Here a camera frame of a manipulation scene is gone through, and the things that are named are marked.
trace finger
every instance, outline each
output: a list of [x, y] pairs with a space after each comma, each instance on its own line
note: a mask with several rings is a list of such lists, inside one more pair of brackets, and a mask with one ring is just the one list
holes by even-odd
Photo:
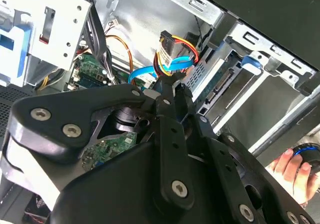
[[308, 184], [306, 187], [306, 196], [309, 201], [316, 193], [320, 185], [320, 172], [313, 174], [309, 177]]
[[294, 183], [297, 170], [300, 167], [302, 162], [302, 156], [300, 154], [295, 155], [286, 166], [286, 169], [283, 173], [283, 178], [291, 183]]
[[291, 148], [289, 148], [288, 150], [286, 150], [280, 157], [275, 169], [274, 169], [274, 172], [277, 173], [277, 174], [283, 174], [292, 155], [293, 155], [293, 150]]
[[275, 159], [272, 163], [270, 163], [268, 166], [267, 166], [267, 169], [269, 169], [271, 172], [274, 172], [275, 171], [275, 168], [278, 164], [280, 160], [280, 157], [278, 157], [277, 159]]
[[299, 204], [303, 204], [307, 201], [307, 183], [310, 170], [310, 164], [303, 163], [294, 181], [293, 196]]

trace yellow cable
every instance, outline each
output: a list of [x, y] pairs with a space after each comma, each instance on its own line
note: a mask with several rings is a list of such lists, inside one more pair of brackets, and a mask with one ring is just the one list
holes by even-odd
[[180, 37], [175, 36], [175, 35], [172, 35], [172, 38], [176, 38], [176, 39], [178, 39], [178, 40], [181, 40], [181, 41], [189, 44], [189, 45], [190, 45], [192, 48], [194, 48], [195, 50], [197, 50], [189, 41], [187, 41], [187, 40], [185, 40], [185, 39], [183, 39], [183, 38], [180, 38]]
[[162, 63], [161, 63], [161, 59], [160, 59], [160, 55], [159, 52], [156, 53], [157, 57], [158, 57], [158, 62], [159, 62], [159, 67], [161, 69], [161, 71], [166, 75], [166, 76], [171, 76], [171, 74], [169, 72], [167, 72], [165, 70], [165, 68], [163, 67]]

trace hand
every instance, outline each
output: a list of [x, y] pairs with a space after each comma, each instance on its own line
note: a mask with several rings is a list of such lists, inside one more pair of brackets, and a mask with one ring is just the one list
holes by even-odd
[[286, 150], [280, 157], [267, 166], [269, 173], [300, 205], [309, 201], [320, 185], [320, 172], [310, 175], [310, 164], [302, 162], [300, 154], [295, 155], [292, 149]]

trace fingernail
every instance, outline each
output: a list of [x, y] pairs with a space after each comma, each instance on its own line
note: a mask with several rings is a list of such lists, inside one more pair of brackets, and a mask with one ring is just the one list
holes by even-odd
[[305, 171], [308, 171], [310, 169], [310, 164], [309, 163], [303, 163], [301, 168]]
[[284, 154], [291, 155], [292, 153], [293, 153], [293, 150], [291, 148], [289, 148], [288, 150], [285, 151]]

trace silver screw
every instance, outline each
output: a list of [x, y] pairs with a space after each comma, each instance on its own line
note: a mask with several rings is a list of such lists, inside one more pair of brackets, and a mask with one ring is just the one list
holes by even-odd
[[248, 206], [244, 205], [244, 204], [241, 204], [239, 206], [239, 210], [242, 214], [242, 216], [247, 219], [249, 222], [253, 222], [255, 217], [254, 217], [254, 214], [252, 213], [251, 209], [248, 208]]
[[172, 191], [177, 194], [180, 198], [185, 198], [188, 194], [187, 187], [181, 181], [175, 180], [171, 185]]
[[140, 96], [140, 93], [139, 93], [138, 91], [132, 90], [132, 93], [133, 93], [135, 96]]
[[228, 135], [228, 139], [233, 143], [235, 142], [235, 139], [233, 138], [233, 136]]
[[81, 135], [81, 128], [76, 124], [66, 124], [62, 129], [63, 133], [70, 138], [77, 138]]
[[288, 218], [290, 219], [290, 221], [293, 224], [299, 224], [298, 219], [296, 218], [296, 216], [292, 212], [287, 212], [286, 214], [288, 215]]
[[300, 218], [302, 219], [304, 224], [310, 224], [310, 222], [308, 221], [308, 219], [305, 216], [300, 215]]
[[168, 100], [166, 100], [166, 99], [164, 99], [163, 101], [164, 101], [164, 103], [166, 103], [167, 105], [170, 105], [170, 104], [171, 104], [171, 103], [170, 103]]
[[201, 119], [201, 121], [203, 121], [204, 123], [207, 122], [207, 119], [206, 119], [204, 116], [201, 116], [200, 119]]
[[46, 121], [51, 117], [51, 113], [44, 108], [35, 108], [31, 111], [30, 115], [38, 121]]

